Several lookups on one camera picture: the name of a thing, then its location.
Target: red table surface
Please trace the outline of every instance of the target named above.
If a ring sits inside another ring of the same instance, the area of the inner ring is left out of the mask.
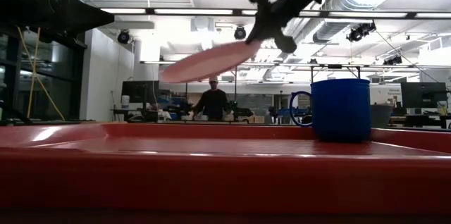
[[[1,207],[223,214],[451,213],[451,134],[84,124],[0,128]]]

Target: bucket handle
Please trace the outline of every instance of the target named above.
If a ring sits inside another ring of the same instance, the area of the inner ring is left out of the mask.
[[[297,120],[296,120],[296,118],[295,118],[295,115],[294,115],[294,113],[293,113],[293,101],[295,100],[295,97],[298,96],[298,95],[300,95],[300,94],[305,94],[305,95],[307,95],[307,96],[309,96],[309,97],[311,98],[311,94],[308,93],[308,92],[305,92],[305,91],[298,91],[298,92],[291,93],[291,99],[290,99],[290,117],[291,117],[291,119],[293,120],[293,122],[294,122],[296,125],[298,125],[298,126],[300,126],[300,127],[310,127],[312,123],[306,123],[306,124],[303,124],[303,123],[297,122]]]

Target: white wall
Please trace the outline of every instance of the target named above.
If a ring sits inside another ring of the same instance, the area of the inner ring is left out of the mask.
[[[140,63],[141,57],[147,57],[146,58],[147,60],[152,60],[148,58],[149,57],[148,54],[151,54],[152,57],[154,57],[155,53],[156,53],[155,49],[150,49],[147,45],[143,46],[142,41],[135,42],[135,61],[133,68],[133,80],[158,80],[159,65]]]
[[[228,94],[235,93],[235,86],[233,83],[219,83],[219,89],[222,89]],[[170,89],[174,92],[185,93],[185,84],[168,84],[160,82],[160,89]],[[189,93],[202,93],[209,89],[207,82],[193,82],[188,84]],[[296,85],[296,84],[284,84],[284,85],[265,85],[255,84],[248,85],[243,83],[237,84],[238,94],[291,94],[297,91],[310,92],[309,85]],[[392,99],[397,96],[397,100],[401,101],[401,86],[399,85],[371,85],[370,86],[371,103],[384,104],[388,99]]]
[[[114,101],[121,106],[122,81],[132,76],[133,54],[98,29],[86,32],[80,118],[110,121]]]

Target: man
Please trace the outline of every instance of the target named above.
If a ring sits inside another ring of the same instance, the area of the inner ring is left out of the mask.
[[[218,78],[210,77],[210,90],[205,91],[196,107],[194,116],[203,111],[203,114],[209,117],[210,121],[223,120],[223,109],[227,105],[226,93],[218,89]]]

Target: blue bucket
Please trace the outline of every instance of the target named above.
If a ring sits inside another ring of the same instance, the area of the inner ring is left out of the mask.
[[[326,142],[363,142],[371,132],[369,81],[360,79],[324,80],[312,83],[311,94],[292,93],[290,115],[301,127],[312,126]],[[297,122],[292,103],[299,94],[311,97],[312,123]]]

